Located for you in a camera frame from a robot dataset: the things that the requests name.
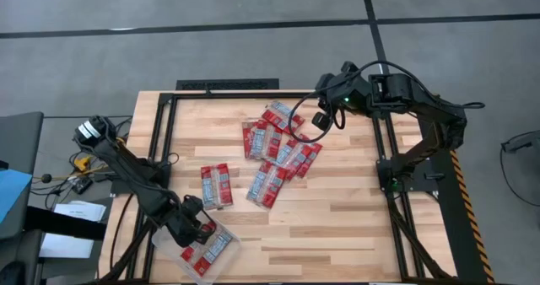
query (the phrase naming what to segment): red snack package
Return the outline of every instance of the red snack package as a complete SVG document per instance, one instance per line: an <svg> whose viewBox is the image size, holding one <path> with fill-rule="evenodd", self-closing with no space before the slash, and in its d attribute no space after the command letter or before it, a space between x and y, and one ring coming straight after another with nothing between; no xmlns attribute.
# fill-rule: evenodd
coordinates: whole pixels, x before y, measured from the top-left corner
<svg viewBox="0 0 540 285"><path fill-rule="evenodd" d="M253 138L250 159L266 159L275 161L281 143L281 130L268 121L259 120L252 128Z"/></svg>
<svg viewBox="0 0 540 285"><path fill-rule="evenodd" d="M310 154L311 148L294 138L289 139L285 147L279 150L276 163L287 170L286 180L292 180L298 168L305 162L305 159Z"/></svg>
<svg viewBox="0 0 540 285"><path fill-rule="evenodd" d="M205 245L194 241L182 251L181 258L202 277L232 239L226 229L217 227Z"/></svg>
<svg viewBox="0 0 540 285"><path fill-rule="evenodd" d="M262 118L270 121L274 126L283 130L285 133L290 134L289 125L289 116L291 109L286 105L274 100L270 105L267 105L267 109L262 113ZM293 132L296 132L298 127L304 123L304 118L294 114L293 121L291 126L293 127Z"/></svg>
<svg viewBox="0 0 540 285"><path fill-rule="evenodd" d="M305 176L307 170L310 168L311 164L313 164L313 161L316 159L317 154L322 149L322 145L318 143L313 143L308 147L311 148L310 155L307 156L305 162L298 168L298 171L296 171L296 175L298 175L300 178L303 178Z"/></svg>
<svg viewBox="0 0 540 285"><path fill-rule="evenodd" d="M242 123L242 135L244 136L244 157L250 158L251 145L253 144L253 130L256 121L247 121Z"/></svg>
<svg viewBox="0 0 540 285"><path fill-rule="evenodd" d="M201 167L202 203L204 209L214 209L233 204L227 164Z"/></svg>
<svg viewBox="0 0 540 285"><path fill-rule="evenodd" d="M285 176L287 176L286 169L264 161L251 183L246 198L258 206L272 208L285 181Z"/></svg>

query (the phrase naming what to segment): clear plastic bag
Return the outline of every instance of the clear plastic bag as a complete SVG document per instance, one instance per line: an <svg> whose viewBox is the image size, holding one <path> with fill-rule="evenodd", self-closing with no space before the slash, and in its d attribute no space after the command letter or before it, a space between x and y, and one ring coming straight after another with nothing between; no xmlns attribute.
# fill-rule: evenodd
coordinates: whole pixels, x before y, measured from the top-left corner
<svg viewBox="0 0 540 285"><path fill-rule="evenodd" d="M202 213L197 215L197 219L208 223ZM240 251L240 239L220 222L214 222L216 231L205 245L194 242L186 248L180 247L166 227L156 231L152 236L152 243L198 285L210 285L235 260Z"/></svg>

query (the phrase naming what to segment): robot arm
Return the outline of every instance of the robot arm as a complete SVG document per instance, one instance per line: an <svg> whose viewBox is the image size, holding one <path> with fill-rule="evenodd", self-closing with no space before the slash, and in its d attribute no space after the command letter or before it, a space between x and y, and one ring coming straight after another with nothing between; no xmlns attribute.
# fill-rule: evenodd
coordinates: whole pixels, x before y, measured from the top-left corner
<svg viewBox="0 0 540 285"><path fill-rule="evenodd" d="M431 123L425 138L406 153L391 158L391 175L409 176L414 167L440 150L454 150L463 144L467 124L464 108L432 95L421 83L406 74L370 75L369 82L359 75L352 62L345 62L342 72L325 74L316 86L319 107L313 124L324 130L341 111L368 117L383 117L385 113L413 112L419 119Z"/></svg>
<svg viewBox="0 0 540 285"><path fill-rule="evenodd" d="M75 130L73 140L82 151L107 163L137 196L148 219L157 227L166 226L178 245L205 244L215 231L214 222L203 224L196 218L200 212L206 215L203 202L195 196L184 196L181 202L173 191L160 186L166 166L139 159L127 150L108 118L92 116Z"/></svg>

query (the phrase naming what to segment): black mount bracket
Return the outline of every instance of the black mount bracket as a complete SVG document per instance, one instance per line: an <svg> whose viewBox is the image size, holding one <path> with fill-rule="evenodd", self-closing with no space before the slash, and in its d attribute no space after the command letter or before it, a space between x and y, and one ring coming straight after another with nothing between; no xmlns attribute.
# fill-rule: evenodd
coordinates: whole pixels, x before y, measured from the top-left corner
<svg viewBox="0 0 540 285"><path fill-rule="evenodd" d="M416 166L411 176L412 179L409 180L397 180L392 175L392 162L390 159L378 160L376 167L381 191L437 191L437 180L444 177L444 175L436 174L431 169L431 163L428 160Z"/></svg>

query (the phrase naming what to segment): wooden plank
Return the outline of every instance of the wooden plank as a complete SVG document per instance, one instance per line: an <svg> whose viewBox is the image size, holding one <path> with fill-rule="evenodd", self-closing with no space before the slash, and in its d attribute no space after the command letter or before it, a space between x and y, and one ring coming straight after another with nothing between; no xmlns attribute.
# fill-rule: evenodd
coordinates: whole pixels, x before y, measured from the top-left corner
<svg viewBox="0 0 540 285"><path fill-rule="evenodd" d="M138 96L127 146L140 157L148 154L158 97L159 92L154 91L144 91ZM176 114L171 151L178 153L180 159L172 166L170 189L180 197L201 196L201 166L219 163L229 166L234 206L209 214L240 237L242 248L217 282L397 281L399 272L386 198L379 190L375 172L378 155L370 119L348 114L347 127L333 128L320 141L323 149L306 177L285 183L272 210L246 200L261 162L244 159L241 122L256 119L269 101L181 99L178 102L181 113ZM296 99L280 101L292 107ZM160 126L158 158L166 111L168 108ZM321 132L310 122L317 111L313 99L299 109L306 119L300 131L310 137ZM416 120L407 115L395 116L393 120L400 150L412 147L419 139ZM282 146L287 139L285 135ZM410 198L420 240L443 268L455 274L438 204L421 192L411 193ZM101 275L109 271L111 241L126 199L119 196L113 202L100 257ZM131 241L136 212L134 198L120 227L115 261ZM143 255L144 252L139 252L136 276L142 271ZM410 250L407 257L412 264ZM150 282L192 280L173 260L157 251Z"/></svg>

